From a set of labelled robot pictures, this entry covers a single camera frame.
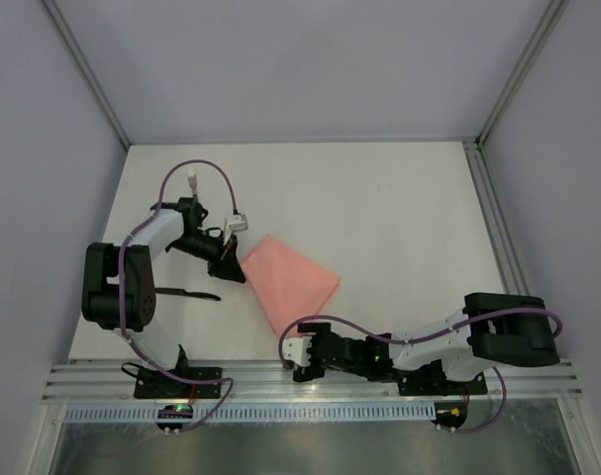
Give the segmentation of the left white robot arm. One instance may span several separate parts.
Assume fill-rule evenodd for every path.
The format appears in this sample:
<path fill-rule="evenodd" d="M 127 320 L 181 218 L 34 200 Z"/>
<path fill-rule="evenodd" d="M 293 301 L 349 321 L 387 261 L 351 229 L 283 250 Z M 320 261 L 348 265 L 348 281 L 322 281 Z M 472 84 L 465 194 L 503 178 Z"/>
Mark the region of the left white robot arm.
<path fill-rule="evenodd" d="M 85 253 L 81 312 L 85 321 L 118 334 L 150 370 L 185 383 L 189 365 L 182 346 L 152 320 L 156 287 L 152 263 L 176 250 L 206 262 L 208 275 L 244 284 L 238 234 L 249 225 L 237 211 L 225 226 L 205 229 L 208 211 L 195 197 L 158 202 L 121 243 L 93 242 Z"/>

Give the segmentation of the pink cloth napkin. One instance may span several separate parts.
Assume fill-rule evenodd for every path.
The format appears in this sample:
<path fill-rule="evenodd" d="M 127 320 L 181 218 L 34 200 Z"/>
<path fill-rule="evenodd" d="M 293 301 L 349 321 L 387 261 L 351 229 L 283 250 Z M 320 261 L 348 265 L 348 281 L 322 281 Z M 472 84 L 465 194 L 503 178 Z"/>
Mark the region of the pink cloth napkin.
<path fill-rule="evenodd" d="M 341 285 L 339 275 L 271 236 L 246 255 L 242 270 L 276 336 L 293 321 L 325 311 Z"/>

